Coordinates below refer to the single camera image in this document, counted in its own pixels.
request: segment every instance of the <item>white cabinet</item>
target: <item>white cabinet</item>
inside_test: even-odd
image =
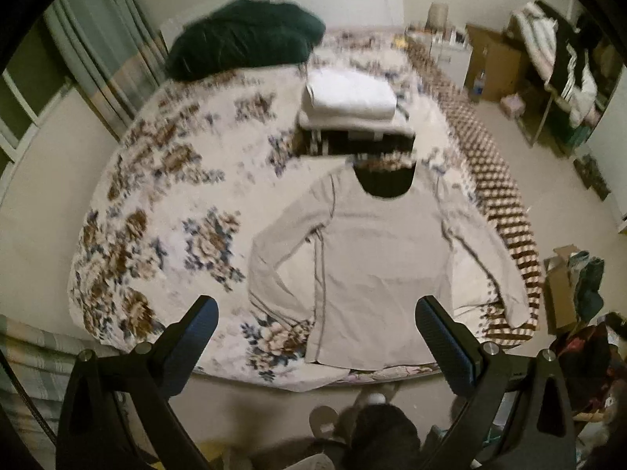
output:
[[[425,45],[433,61],[457,87],[464,86],[472,56],[471,45],[442,42],[441,39],[423,32],[407,32],[407,35]]]
[[[433,42],[430,51],[431,58],[438,64],[453,83],[459,88],[464,86],[472,47],[462,47],[447,42]]]

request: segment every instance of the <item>brown checkered fabric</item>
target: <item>brown checkered fabric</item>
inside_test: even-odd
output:
[[[531,311],[528,322],[511,328],[499,300],[485,308],[483,335],[499,345],[519,345],[531,339],[537,329],[543,281],[534,234],[520,191],[466,94],[440,71],[422,44],[411,39],[408,42],[408,56],[422,77],[424,89],[440,105],[466,157],[479,209],[503,238],[527,287]]]

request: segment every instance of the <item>folded white towel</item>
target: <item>folded white towel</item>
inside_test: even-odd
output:
[[[369,131],[371,133],[415,136],[407,118],[398,110],[391,120],[369,120],[343,114],[308,114],[301,109],[299,111],[299,125],[303,129],[315,131]]]
[[[309,73],[306,86],[316,111],[369,119],[391,119],[396,111],[390,83],[358,70],[322,67]]]

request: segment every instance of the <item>cable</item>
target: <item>cable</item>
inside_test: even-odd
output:
[[[2,353],[2,350],[0,350],[0,364],[2,365],[2,369],[4,369],[4,372],[13,384],[13,387],[15,387],[15,390],[18,391],[18,395],[22,398],[28,409],[31,411],[31,414],[33,415],[37,423],[42,427],[43,432],[48,436],[48,438],[50,438],[50,441],[53,443],[53,445],[56,446],[56,435],[54,434],[54,431],[52,431],[52,428],[49,426],[48,422],[46,422],[46,419],[43,418],[42,414],[34,405],[33,400],[30,399],[29,395],[24,390],[24,387],[22,387],[22,384],[13,372],[13,369],[11,369],[11,366],[4,356],[4,353]]]

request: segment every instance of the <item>pillow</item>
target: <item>pillow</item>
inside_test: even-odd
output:
[[[294,4],[234,0],[175,40],[165,68],[177,81],[230,69],[306,62],[325,25]]]

